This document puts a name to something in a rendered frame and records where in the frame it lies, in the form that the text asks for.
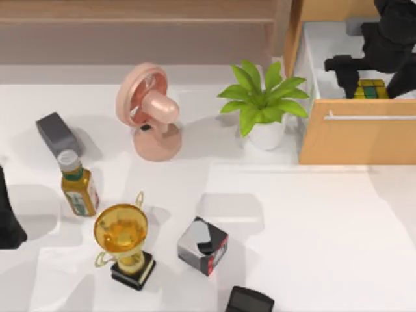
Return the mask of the coloured puzzle cube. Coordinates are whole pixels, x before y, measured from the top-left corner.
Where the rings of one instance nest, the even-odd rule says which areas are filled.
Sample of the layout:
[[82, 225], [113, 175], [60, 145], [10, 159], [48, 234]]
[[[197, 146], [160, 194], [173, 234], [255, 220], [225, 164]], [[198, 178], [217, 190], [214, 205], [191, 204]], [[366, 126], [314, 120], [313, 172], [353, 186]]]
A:
[[360, 79], [353, 99], [389, 99], [382, 79]]

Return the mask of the pale grey rounded box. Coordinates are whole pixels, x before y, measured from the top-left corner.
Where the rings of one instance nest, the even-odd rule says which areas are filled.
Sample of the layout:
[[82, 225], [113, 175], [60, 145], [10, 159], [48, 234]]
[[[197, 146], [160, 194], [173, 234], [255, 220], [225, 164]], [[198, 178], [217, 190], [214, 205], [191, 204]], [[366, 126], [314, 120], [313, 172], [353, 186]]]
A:
[[349, 36], [361, 36], [362, 35], [361, 26], [364, 23], [377, 23], [378, 21], [379, 21], [379, 18], [363, 18], [363, 17], [348, 18], [345, 21], [346, 33]]

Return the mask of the grey drawer inside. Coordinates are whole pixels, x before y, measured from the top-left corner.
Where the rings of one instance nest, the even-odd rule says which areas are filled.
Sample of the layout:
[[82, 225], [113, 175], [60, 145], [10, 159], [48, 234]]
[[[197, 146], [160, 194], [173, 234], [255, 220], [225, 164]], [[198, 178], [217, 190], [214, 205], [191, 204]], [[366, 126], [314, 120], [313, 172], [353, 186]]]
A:
[[295, 75], [306, 78], [301, 89], [312, 99], [345, 99], [334, 71], [324, 70], [324, 61], [335, 55], [363, 58], [364, 39], [349, 36], [342, 21], [310, 21], [302, 26]]

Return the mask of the pale wooden drawer front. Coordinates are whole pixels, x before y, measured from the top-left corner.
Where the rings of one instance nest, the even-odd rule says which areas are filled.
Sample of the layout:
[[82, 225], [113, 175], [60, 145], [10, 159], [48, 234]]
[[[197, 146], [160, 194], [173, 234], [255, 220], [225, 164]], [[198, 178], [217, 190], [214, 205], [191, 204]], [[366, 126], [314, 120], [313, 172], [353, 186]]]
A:
[[315, 100], [300, 164], [416, 164], [416, 121], [324, 120], [329, 111], [336, 115], [416, 115], [416, 99]]

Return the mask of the wooden drawer cabinet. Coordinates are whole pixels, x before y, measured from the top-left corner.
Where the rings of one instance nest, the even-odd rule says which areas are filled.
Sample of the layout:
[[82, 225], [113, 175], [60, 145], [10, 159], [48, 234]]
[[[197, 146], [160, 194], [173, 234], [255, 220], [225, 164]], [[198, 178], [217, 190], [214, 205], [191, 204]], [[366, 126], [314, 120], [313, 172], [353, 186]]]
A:
[[283, 61], [286, 76], [293, 74], [302, 24], [306, 21], [344, 21], [378, 16], [374, 0], [292, 0]]

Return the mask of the green plant in white pot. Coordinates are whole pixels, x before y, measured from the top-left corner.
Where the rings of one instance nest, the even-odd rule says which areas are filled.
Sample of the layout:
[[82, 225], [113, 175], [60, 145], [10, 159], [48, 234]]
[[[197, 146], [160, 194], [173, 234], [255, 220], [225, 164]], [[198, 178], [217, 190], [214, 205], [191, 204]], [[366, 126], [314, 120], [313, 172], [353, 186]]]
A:
[[307, 118], [308, 113], [300, 99], [309, 94], [299, 88], [306, 78], [281, 75], [281, 62], [272, 63], [261, 77], [256, 65], [243, 60], [241, 65], [232, 65], [237, 80], [217, 95], [226, 99], [222, 114], [239, 113], [239, 133], [255, 147], [264, 151], [276, 149], [283, 139], [287, 117]]

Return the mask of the pink table fan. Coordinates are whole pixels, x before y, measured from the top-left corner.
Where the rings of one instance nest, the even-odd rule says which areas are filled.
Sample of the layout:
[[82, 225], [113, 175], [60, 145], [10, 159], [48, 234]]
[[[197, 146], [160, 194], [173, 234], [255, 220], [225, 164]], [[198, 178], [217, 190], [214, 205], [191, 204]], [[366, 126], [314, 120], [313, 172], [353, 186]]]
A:
[[127, 74], [116, 96], [116, 115], [135, 129], [135, 150], [147, 161], [168, 161], [181, 149], [181, 130], [175, 124], [179, 105], [167, 96], [167, 90], [166, 72], [143, 63]]

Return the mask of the grey black red box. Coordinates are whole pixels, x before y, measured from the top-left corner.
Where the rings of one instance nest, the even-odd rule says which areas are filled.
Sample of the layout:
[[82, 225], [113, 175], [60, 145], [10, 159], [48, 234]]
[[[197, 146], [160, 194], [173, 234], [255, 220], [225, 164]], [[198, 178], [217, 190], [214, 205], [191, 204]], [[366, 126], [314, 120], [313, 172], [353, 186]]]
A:
[[196, 216], [177, 242], [182, 261], [209, 276], [228, 250], [229, 235]]

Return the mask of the wooden shelf cupboard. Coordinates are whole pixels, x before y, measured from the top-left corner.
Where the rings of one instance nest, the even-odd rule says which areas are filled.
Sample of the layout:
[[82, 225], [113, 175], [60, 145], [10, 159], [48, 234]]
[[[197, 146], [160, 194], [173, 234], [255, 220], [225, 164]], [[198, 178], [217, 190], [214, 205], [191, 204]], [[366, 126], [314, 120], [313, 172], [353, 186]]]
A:
[[292, 0], [0, 0], [0, 64], [264, 63]]

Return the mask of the black calculator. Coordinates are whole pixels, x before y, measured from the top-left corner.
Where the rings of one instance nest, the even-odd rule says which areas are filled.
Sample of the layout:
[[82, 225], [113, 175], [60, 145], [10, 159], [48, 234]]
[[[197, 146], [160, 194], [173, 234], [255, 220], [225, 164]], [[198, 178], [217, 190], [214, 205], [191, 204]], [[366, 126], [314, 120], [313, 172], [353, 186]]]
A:
[[241, 286], [234, 286], [224, 312], [272, 312], [274, 300], [269, 296]]

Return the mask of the gold trophy on black base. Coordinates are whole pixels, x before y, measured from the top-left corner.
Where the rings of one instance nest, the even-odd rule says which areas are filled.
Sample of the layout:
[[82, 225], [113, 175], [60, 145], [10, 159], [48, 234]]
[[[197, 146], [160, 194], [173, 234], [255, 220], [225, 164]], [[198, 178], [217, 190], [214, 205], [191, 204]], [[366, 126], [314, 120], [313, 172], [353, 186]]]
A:
[[145, 286], [156, 261], [143, 250], [148, 235], [148, 218], [142, 210], [144, 193], [140, 191], [134, 204], [112, 205], [99, 214], [94, 223], [94, 238], [102, 251], [95, 267], [112, 262], [112, 279], [140, 291]]

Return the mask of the yellow bottle with grey cap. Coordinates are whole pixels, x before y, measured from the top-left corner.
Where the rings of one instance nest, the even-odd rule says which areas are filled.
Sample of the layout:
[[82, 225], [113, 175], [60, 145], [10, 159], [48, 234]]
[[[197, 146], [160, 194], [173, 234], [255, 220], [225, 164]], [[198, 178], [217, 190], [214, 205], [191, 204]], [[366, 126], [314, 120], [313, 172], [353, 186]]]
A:
[[66, 149], [57, 157], [62, 173], [61, 189], [77, 216], [95, 216], [99, 205], [99, 196], [92, 173], [83, 167], [78, 154]]

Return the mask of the dark grey box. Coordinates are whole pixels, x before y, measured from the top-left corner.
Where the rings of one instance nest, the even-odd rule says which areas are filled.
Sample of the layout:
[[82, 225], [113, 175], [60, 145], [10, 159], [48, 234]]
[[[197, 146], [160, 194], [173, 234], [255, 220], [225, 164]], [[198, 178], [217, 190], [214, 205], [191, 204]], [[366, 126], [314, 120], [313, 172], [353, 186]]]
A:
[[82, 155], [77, 137], [57, 112], [37, 120], [36, 128], [55, 158], [64, 150], [72, 150], [78, 156]]

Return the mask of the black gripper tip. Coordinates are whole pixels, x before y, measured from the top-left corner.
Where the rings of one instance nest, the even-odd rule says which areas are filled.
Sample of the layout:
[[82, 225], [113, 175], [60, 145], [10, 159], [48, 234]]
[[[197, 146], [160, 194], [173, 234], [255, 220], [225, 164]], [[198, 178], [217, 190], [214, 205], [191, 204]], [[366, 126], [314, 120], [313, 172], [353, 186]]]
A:
[[10, 204], [3, 167], [0, 165], [0, 250], [18, 249], [27, 238]]

